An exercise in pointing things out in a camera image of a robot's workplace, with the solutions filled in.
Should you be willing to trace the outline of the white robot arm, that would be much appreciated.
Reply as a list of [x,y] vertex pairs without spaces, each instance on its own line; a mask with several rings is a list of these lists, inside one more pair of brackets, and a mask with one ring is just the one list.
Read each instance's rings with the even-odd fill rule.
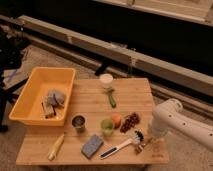
[[162,138],[172,128],[213,151],[213,126],[183,116],[182,110],[182,103],[174,98],[156,105],[148,126],[149,134],[153,138]]

